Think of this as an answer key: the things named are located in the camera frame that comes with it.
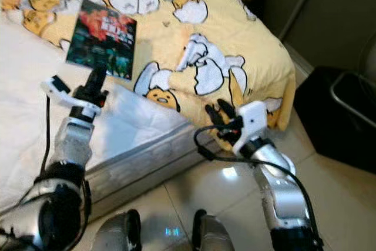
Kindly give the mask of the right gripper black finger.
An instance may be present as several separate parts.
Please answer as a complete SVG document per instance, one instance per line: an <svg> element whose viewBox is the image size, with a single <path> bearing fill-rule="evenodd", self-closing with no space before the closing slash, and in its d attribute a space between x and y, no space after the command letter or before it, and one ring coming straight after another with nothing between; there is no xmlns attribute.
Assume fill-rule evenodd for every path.
<svg viewBox="0 0 376 251"><path fill-rule="evenodd" d="M206 104L204 106L204 111L209 115L210 121L214 126L226 126L227 117L224 106L220 104Z"/></svg>
<svg viewBox="0 0 376 251"><path fill-rule="evenodd" d="M224 99L217 99L216 112L218 122L231 122L237 118L233 104Z"/></svg>

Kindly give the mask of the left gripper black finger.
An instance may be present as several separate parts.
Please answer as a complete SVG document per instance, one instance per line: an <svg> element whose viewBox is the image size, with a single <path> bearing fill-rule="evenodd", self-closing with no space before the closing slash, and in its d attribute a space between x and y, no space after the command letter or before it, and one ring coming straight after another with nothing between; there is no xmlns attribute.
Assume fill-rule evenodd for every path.
<svg viewBox="0 0 376 251"><path fill-rule="evenodd" d="M89 92L101 92L106 76L106 66L94 66L87 78L87 90Z"/></svg>

